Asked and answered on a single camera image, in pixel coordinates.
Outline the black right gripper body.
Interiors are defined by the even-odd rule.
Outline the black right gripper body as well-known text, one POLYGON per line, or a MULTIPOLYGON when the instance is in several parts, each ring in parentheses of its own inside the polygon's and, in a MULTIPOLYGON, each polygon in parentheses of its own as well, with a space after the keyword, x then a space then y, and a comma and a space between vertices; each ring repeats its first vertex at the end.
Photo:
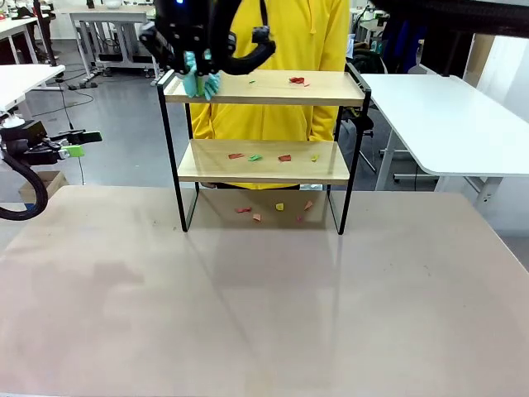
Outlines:
POLYGON ((212 2, 154 1, 155 17, 140 28, 140 42, 160 63, 181 63, 185 52, 198 58, 208 49, 212 2))

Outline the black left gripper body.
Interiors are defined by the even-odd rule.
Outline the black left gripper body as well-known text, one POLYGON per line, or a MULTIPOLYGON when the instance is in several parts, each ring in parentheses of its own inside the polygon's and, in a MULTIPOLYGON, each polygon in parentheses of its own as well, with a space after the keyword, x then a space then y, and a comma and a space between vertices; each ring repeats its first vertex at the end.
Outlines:
POLYGON ((52 141, 43 141, 29 146, 28 140, 7 143, 7 153, 26 165, 53 165, 60 158, 61 146, 52 141))

